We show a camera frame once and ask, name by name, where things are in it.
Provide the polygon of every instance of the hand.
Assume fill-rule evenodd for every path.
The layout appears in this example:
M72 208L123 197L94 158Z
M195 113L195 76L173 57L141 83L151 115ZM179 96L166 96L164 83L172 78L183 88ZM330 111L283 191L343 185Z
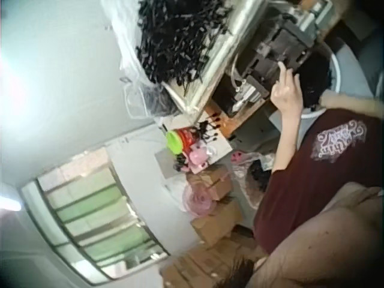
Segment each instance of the hand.
M300 117L303 100L299 75L297 74L293 78L292 69L287 70L282 62L279 62L278 66L280 67L280 78L272 87L271 101L283 117Z

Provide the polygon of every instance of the metal machine part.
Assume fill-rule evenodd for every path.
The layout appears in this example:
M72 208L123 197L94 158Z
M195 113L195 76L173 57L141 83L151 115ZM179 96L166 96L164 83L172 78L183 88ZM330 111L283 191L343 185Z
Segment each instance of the metal machine part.
M234 117L247 103L268 98L278 79L278 61L296 71L311 55L317 32L333 5L318 0L310 11L287 1L271 0L252 40L234 57L213 95L215 102Z

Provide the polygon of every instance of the white wall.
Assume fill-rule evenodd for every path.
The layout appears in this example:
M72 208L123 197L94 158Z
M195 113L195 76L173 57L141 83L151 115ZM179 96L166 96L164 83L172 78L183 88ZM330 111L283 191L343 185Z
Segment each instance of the white wall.
M16 189L0 182L0 194L20 202ZM90 288L51 250L25 208L0 214L1 275L15 288ZM100 288L161 288L154 265Z
M155 154L165 143L164 134L151 125L112 141L107 151L140 216L165 249L177 254L199 238L190 225L193 217L179 210L163 187Z
M99 0L2 0L2 176L23 184L148 121L122 97L120 52Z

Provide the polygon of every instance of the white bucket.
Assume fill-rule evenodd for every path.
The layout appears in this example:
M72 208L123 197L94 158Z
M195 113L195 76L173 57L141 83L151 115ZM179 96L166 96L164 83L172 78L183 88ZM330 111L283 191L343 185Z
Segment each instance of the white bucket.
M329 69L331 70L332 86L330 90L339 93L341 88L341 71L336 55L333 53L332 49L324 42L320 43L317 48L323 56L331 60ZM316 118L323 114L325 110L326 109L324 107L319 107L316 111L312 112L310 108L304 108L301 114L301 119Z

